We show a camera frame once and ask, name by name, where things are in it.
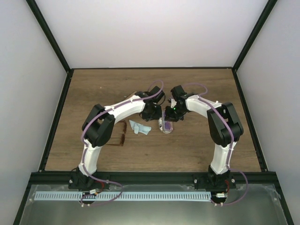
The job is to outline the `tan glasses case striped trim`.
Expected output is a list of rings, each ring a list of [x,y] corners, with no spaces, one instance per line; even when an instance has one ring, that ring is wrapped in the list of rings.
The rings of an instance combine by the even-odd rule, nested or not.
[[[158,125],[159,125],[159,129],[162,131],[162,117],[159,118]]]

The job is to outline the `purple sunglasses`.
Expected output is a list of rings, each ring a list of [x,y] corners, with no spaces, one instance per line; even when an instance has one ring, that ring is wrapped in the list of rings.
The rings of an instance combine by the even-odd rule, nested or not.
[[[165,112],[162,113],[162,131],[165,134],[169,134],[173,131],[173,123],[166,120]]]

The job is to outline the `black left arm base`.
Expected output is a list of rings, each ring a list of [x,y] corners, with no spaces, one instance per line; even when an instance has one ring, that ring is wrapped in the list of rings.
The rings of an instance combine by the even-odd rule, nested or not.
[[[92,179],[84,175],[78,167],[70,172],[68,184],[69,189],[92,190],[92,189],[108,189],[109,184]]]

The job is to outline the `brown sunglasses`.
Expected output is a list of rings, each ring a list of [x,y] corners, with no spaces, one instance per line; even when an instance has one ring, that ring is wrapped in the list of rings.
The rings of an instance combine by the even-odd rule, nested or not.
[[[127,132],[127,122],[121,120],[117,122],[112,130],[112,135],[110,140],[107,142],[107,145],[110,146],[123,146],[125,142]]]

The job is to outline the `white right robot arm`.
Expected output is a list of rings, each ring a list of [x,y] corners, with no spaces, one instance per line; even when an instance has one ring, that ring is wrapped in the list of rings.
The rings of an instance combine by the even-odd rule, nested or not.
[[[208,177],[208,183],[218,189],[225,183],[223,174],[230,169],[234,147],[244,134],[243,125],[232,103],[212,102],[196,94],[174,97],[171,105],[165,108],[165,121],[183,120],[189,112],[195,112],[208,120],[210,136],[215,143],[210,164],[214,173]]]

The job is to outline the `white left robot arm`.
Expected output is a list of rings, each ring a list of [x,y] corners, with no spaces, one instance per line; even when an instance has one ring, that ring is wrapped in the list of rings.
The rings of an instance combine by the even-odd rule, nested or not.
[[[157,94],[147,96],[138,92],[131,98],[114,105],[94,105],[82,125],[81,141],[84,144],[79,171],[82,175],[79,183],[85,189],[95,186],[94,175],[97,170],[97,161],[102,147],[110,140],[114,125],[133,114],[141,114],[145,121],[158,120],[162,117],[161,106],[157,104],[160,97]]]

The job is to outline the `tan glasses case black trim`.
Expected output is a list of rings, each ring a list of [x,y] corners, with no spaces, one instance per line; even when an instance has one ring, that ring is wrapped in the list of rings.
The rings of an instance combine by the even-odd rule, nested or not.
[[[135,94],[136,94],[136,91],[132,92],[131,94],[129,94],[128,96],[125,97],[125,100],[131,98]]]

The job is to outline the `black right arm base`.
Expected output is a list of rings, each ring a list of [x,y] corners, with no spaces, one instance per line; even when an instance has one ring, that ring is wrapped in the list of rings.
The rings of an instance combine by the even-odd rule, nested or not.
[[[205,189],[207,191],[225,191],[227,188],[236,188],[232,182],[233,176],[229,170],[223,174],[216,174],[211,166],[207,172],[195,173],[193,181],[195,189]]]

